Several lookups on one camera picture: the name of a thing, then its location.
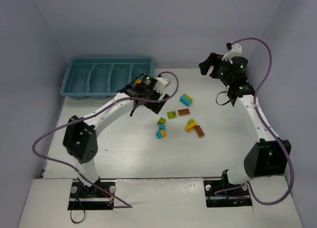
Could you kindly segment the cyan square lego brick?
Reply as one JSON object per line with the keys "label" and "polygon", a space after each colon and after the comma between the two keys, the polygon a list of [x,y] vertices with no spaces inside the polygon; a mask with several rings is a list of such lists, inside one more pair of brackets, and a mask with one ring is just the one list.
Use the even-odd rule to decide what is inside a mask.
{"label": "cyan square lego brick", "polygon": [[165,124],[159,124],[158,125],[159,130],[165,130]]}

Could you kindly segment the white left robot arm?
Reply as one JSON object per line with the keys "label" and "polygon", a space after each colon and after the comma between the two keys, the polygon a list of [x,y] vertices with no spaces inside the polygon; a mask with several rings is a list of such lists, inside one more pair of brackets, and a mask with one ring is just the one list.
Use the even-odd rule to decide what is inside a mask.
{"label": "white left robot arm", "polygon": [[168,94],[163,94],[169,80],[165,77],[151,77],[143,74],[140,82],[131,82],[118,91],[108,103],[84,116],[85,120],[69,125],[63,138],[63,146],[76,159],[76,168],[85,177],[78,177],[87,187],[99,184],[94,157],[98,152],[97,138],[101,132],[126,113],[131,115],[143,105],[158,114]]}

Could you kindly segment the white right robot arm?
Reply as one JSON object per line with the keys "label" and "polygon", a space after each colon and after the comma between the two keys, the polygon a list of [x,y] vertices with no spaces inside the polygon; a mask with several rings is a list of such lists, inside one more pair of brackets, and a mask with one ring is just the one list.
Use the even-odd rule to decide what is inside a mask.
{"label": "white right robot arm", "polygon": [[254,143],[239,165],[224,172],[228,183],[242,184],[255,177],[284,174],[291,145],[288,140],[278,142],[279,136],[266,120],[247,78],[248,60],[234,56],[231,61],[224,61],[222,57],[211,53],[199,64],[201,74],[207,75],[211,68],[210,77],[225,85],[229,102],[244,119]]}

